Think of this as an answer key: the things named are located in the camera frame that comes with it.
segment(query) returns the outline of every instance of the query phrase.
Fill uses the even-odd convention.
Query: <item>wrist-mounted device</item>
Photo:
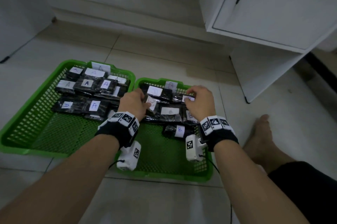
[[[205,117],[200,125],[203,142],[207,143],[210,152],[214,152],[214,146],[222,140],[232,140],[239,143],[233,128],[223,117]]]
[[[121,147],[130,147],[137,135],[139,122],[137,118],[129,112],[116,112],[112,117],[105,120],[98,127],[96,135],[108,134],[115,136]]]

